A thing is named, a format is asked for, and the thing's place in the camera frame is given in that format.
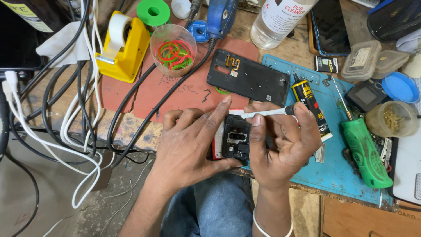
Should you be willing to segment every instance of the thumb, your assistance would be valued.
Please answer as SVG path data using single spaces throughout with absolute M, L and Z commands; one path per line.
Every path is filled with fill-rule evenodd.
M 259 162 L 266 157 L 266 120 L 263 115 L 256 114 L 253 117 L 250 134 L 250 163 Z
M 241 161 L 233 158 L 226 158 L 226 159 L 220 159 L 217 161 L 209 161 L 211 163 L 210 166 L 210 172 L 211 175 L 214 175 L 216 173 L 230 170 L 234 167 L 241 167 L 242 163 Z

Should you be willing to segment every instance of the glue tube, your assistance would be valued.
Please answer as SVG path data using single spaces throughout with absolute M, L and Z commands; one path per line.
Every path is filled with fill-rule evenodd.
M 299 80 L 297 74 L 293 73 L 295 83 L 291 86 L 295 98 L 298 102 L 303 103 L 316 117 L 317 125 L 319 126 L 320 137 L 322 142 L 331 138 L 333 135 L 330 133 L 328 123 L 320 110 L 319 104 L 314 97 L 310 88 L 309 81 Z

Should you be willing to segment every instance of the phone battery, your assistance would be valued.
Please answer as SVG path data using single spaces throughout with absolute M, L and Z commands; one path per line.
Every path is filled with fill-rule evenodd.
M 338 59 L 315 56 L 314 70 L 316 72 L 338 73 Z

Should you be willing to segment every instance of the tape dispenser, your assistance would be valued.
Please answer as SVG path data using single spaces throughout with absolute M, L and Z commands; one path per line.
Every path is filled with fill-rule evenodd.
M 102 54 L 96 53 L 99 72 L 133 83 L 151 37 L 143 22 L 114 11 L 109 21 Z

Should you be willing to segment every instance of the blue jeans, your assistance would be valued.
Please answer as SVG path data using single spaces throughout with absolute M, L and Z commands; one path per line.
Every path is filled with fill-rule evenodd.
M 160 237 L 251 237 L 253 209 L 250 179 L 222 172 L 173 196 Z

